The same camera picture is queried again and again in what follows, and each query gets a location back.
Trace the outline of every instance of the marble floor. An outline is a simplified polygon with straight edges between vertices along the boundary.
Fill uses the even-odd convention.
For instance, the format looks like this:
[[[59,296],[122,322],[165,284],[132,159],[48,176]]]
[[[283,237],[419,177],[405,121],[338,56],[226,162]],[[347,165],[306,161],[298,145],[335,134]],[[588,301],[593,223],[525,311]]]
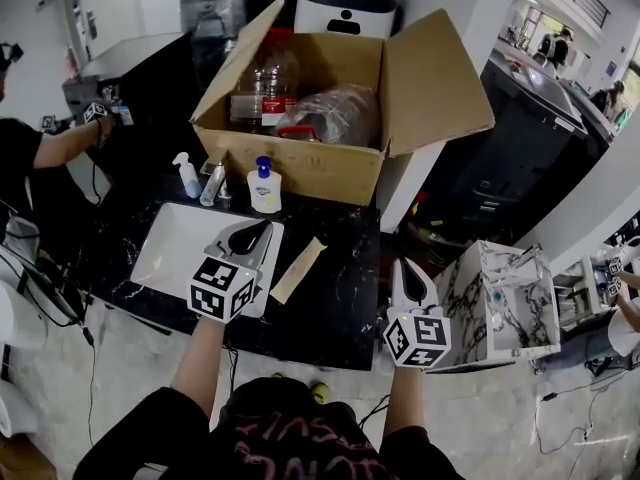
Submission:
[[[163,336],[124,313],[95,304],[88,325],[96,338],[91,429],[99,439],[142,398],[166,385],[188,337]],[[33,441],[57,467],[59,478],[71,478],[89,449],[89,385],[93,352],[78,328],[51,327],[45,348],[37,353],[14,350],[10,375],[36,408],[40,431]],[[226,400],[229,360],[224,358],[216,406]],[[323,380],[334,399],[365,416],[387,394],[393,369],[378,357],[372,372],[320,371],[240,352],[236,384],[279,371],[302,381]],[[598,394],[580,389],[545,402],[538,411],[544,451],[559,447],[574,427],[587,427],[557,452],[542,455],[534,425],[540,399],[589,384],[582,367],[553,376],[534,376],[528,364],[458,375],[425,375],[424,408],[431,440],[471,479],[572,480],[625,478],[640,445],[640,371],[620,374]],[[371,418],[365,431],[379,446],[384,413]]]

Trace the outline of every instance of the white marble box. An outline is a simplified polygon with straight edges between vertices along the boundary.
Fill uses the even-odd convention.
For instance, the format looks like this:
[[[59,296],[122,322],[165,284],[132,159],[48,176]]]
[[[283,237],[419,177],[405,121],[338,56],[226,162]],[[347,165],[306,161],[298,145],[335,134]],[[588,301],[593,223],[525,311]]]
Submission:
[[[508,268],[524,251],[474,243],[434,282],[451,319],[451,351],[437,369],[503,364],[560,351],[560,325],[543,256]]]
[[[187,283],[187,305],[196,313],[228,323],[253,300],[258,273],[220,258],[202,258]]]

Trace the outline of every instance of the white pillar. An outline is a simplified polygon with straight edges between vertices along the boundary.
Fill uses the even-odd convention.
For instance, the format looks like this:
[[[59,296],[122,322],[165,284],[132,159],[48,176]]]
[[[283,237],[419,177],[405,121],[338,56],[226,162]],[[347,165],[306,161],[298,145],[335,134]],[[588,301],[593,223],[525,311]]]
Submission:
[[[640,112],[584,179],[516,247],[540,243],[559,274],[640,210]]]
[[[513,0],[398,0],[404,10],[403,25],[444,8],[462,37],[478,74],[484,68]],[[437,142],[412,154],[388,159],[378,182],[377,206],[381,229],[393,233],[444,148]]]

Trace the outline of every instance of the person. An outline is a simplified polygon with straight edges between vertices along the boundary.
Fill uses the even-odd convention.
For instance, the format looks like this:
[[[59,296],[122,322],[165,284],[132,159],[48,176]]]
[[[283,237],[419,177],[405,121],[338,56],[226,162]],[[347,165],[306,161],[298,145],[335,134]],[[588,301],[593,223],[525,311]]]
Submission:
[[[0,102],[5,99],[8,63],[0,65]],[[41,248],[58,264],[73,258],[93,205],[65,164],[107,138],[115,121],[106,116],[51,136],[25,123],[0,117],[5,166],[0,169],[0,229],[18,215],[39,226]]]
[[[321,405],[303,383],[283,377],[240,386],[209,433],[223,335],[223,324],[201,318],[170,387],[100,439],[73,478],[461,480],[429,442],[419,369],[395,371],[380,453],[348,405]]]
[[[624,84],[617,80],[611,89],[599,90],[591,98],[593,103],[600,112],[610,121],[614,122],[622,112],[622,94],[624,93]]]
[[[640,289],[640,276],[622,271],[621,281]],[[597,317],[580,328],[580,334],[570,336],[559,353],[543,357],[537,362],[541,371],[561,370],[595,359],[627,357],[640,343],[640,298],[629,303],[618,294],[611,303],[616,311]]]
[[[573,34],[567,27],[564,27],[559,34],[553,36],[546,34],[533,58],[543,67],[551,64],[557,70],[558,66],[565,64],[569,54],[569,43],[572,40]]]

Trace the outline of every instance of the white lotion bottle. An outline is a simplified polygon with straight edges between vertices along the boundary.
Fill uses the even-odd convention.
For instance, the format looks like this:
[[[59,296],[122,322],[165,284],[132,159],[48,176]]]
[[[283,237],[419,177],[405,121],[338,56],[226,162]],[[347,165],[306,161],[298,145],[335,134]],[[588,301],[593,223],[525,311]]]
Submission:
[[[258,157],[258,169],[247,175],[251,206],[260,213],[276,213],[282,210],[280,185],[282,176],[271,170],[271,159],[268,156]]]
[[[200,197],[200,194],[202,194],[202,187],[200,186],[200,181],[198,181],[195,167],[189,162],[189,154],[184,151],[178,153],[178,156],[176,156],[173,161],[173,165],[178,164],[180,164],[180,177],[182,178],[182,184],[184,185],[187,195],[191,199],[197,199]]]

